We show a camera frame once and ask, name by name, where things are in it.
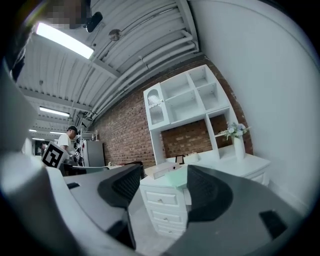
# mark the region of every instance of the ceiling light fixture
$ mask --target ceiling light fixture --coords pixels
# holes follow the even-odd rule
[[[57,115],[64,116],[64,117],[70,117],[70,114],[69,114],[69,113],[57,111],[57,110],[50,109],[50,108],[46,108],[46,107],[43,107],[43,106],[40,106],[39,109],[40,109],[41,111],[44,111],[44,112],[48,112],[48,113],[52,113],[52,114],[57,114]]]
[[[47,38],[49,40],[52,40],[56,42],[59,45],[62,45],[71,51],[76,52],[77,54],[80,54],[81,56],[85,57],[86,59],[89,59],[92,53],[94,52],[93,49],[86,46],[82,42],[79,42],[78,40],[72,38],[71,36],[59,31],[58,29],[55,29],[49,25],[46,25],[44,23],[39,23],[36,33],[39,36],[42,36],[44,38]]]
[[[51,134],[65,134],[65,132],[50,131]]]

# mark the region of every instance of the baseboard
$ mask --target baseboard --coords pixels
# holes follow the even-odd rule
[[[282,189],[280,186],[275,184],[272,180],[270,180],[268,188],[273,191],[276,195],[278,195],[282,200],[284,200],[288,205],[294,208],[299,214],[303,217],[306,217],[310,209],[309,207],[299,200],[296,196],[291,194],[290,192]]]

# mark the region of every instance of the floor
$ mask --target floor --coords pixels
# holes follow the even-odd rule
[[[175,243],[175,239],[159,235],[152,225],[143,203],[140,190],[129,206],[136,252],[145,256],[158,256]]]

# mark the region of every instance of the person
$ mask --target person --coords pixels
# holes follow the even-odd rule
[[[47,147],[48,147],[48,145],[47,145],[46,143],[44,143],[44,142],[41,143],[41,147],[40,147],[40,149],[41,149],[41,156],[44,155]]]
[[[58,139],[58,146],[67,151],[68,154],[73,156],[75,154],[74,147],[71,143],[78,133],[78,130],[75,126],[70,126],[65,134],[62,134]]]

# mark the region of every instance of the cabinet door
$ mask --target cabinet door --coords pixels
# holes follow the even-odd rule
[[[149,130],[169,125],[168,112],[160,84],[150,87],[143,94]]]

